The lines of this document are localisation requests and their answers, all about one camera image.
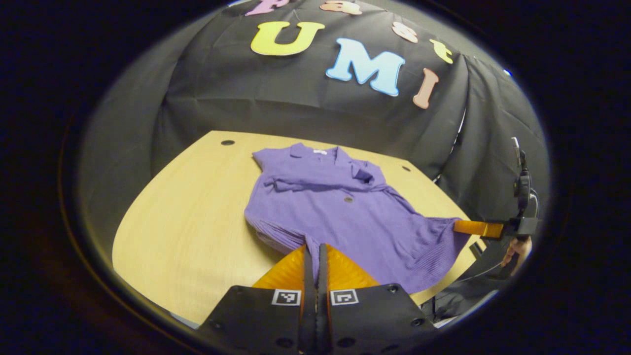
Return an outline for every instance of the orange soft finger pad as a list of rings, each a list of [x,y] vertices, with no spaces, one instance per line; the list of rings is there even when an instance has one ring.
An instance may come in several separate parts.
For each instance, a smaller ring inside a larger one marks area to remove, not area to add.
[[[328,291],[379,286],[370,274],[341,251],[327,244],[326,253],[329,266]]]
[[[252,287],[260,289],[283,289],[304,291],[305,246],[285,255],[269,269]]]
[[[454,224],[454,232],[476,234],[488,238],[499,239],[502,235],[503,224],[475,222],[472,220],[457,220]]]

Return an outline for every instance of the foam letter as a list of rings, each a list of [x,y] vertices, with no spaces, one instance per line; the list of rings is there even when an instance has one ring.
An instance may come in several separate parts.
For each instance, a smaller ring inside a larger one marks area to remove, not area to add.
[[[423,74],[425,74],[423,84],[421,84],[418,94],[412,98],[412,102],[422,109],[427,109],[427,107],[430,107],[430,95],[432,94],[433,86],[438,82],[438,75],[427,68],[423,69]]]
[[[410,27],[403,25],[401,22],[393,22],[392,30],[402,38],[409,40],[412,43],[418,43],[416,32],[414,32],[414,30]]]
[[[351,15],[361,15],[359,11],[359,5],[349,3],[348,1],[327,0],[325,4],[320,5],[320,8],[326,11],[336,11],[348,13]]]
[[[359,84],[365,83],[377,73],[377,77],[370,82],[370,87],[390,96],[399,95],[396,80],[405,59],[392,52],[382,52],[370,59],[361,42],[346,38],[338,38],[336,42],[341,46],[338,58],[333,68],[326,71],[326,76],[343,81],[351,80],[353,75],[349,69],[352,64]]]
[[[449,64],[454,64],[454,60],[450,57],[447,57],[448,54],[451,54],[451,51],[447,49],[444,44],[433,39],[430,39],[430,42],[434,44],[434,52],[436,52],[436,55],[438,55],[438,57]]]
[[[261,0],[261,3],[258,4],[252,11],[246,13],[246,16],[250,15],[258,15],[261,13],[270,13],[274,11],[272,6],[275,6],[277,9],[287,5],[289,0]]]
[[[316,32],[324,28],[322,23],[298,22],[298,27],[301,30],[296,40],[290,44],[277,44],[276,36],[278,36],[282,28],[287,26],[289,26],[289,22],[285,21],[272,21],[260,24],[259,31],[252,39],[250,48],[254,52],[266,56],[289,56],[309,48],[316,36]]]

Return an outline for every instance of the shirt collar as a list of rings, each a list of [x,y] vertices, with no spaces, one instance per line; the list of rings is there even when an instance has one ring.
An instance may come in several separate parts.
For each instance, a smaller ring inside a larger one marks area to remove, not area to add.
[[[302,143],[296,143],[289,149],[289,154],[295,158],[302,158],[311,154],[313,148],[306,147]],[[361,179],[366,182],[372,182],[374,180],[373,175],[367,171],[368,169],[362,169],[362,167],[351,159],[351,157],[340,147],[333,148],[335,152],[335,165],[337,166],[350,166],[351,177],[354,179]]]
[[[289,154],[295,158],[302,158],[312,152],[313,148],[306,147],[302,143],[296,143],[289,149]],[[335,165],[344,166],[353,161],[353,159],[351,159],[351,157],[340,147],[333,148],[333,152],[335,153]]]

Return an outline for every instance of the human hand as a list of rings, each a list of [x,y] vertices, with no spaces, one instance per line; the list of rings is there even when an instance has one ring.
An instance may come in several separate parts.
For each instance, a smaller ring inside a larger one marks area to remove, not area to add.
[[[510,241],[509,248],[506,251],[506,255],[504,255],[504,260],[502,260],[502,267],[505,267],[506,264],[511,261],[513,254],[517,253],[519,255],[519,258],[517,259],[517,265],[515,265],[515,269],[513,269],[513,271],[510,273],[510,276],[513,276],[517,269],[521,266],[521,264],[524,263],[524,260],[530,254],[532,248],[533,241],[532,239],[530,239],[530,236],[528,236],[528,239],[526,241],[519,241],[517,238],[514,238],[512,241]]]

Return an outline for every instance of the cable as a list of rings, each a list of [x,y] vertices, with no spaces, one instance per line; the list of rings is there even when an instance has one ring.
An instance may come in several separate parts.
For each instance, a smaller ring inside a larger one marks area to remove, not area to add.
[[[539,217],[539,196],[537,195],[537,191],[533,188],[530,189],[530,198],[534,198],[534,216]]]
[[[432,297],[432,314],[433,314],[433,322],[436,322],[436,295]]]
[[[500,264],[501,264],[501,263],[502,263],[502,262],[498,262],[496,266],[494,266],[494,267],[492,267],[492,268],[488,269],[487,271],[481,272],[481,273],[479,273],[478,275],[475,275],[475,276],[467,277],[466,279],[462,279],[462,280],[457,280],[457,281],[454,281],[454,283],[456,283],[456,282],[462,282],[462,281],[467,281],[467,280],[473,279],[474,277],[482,276],[482,275],[486,274],[487,272],[489,272],[489,271],[491,271],[491,270],[495,269],[496,267],[500,266]]]

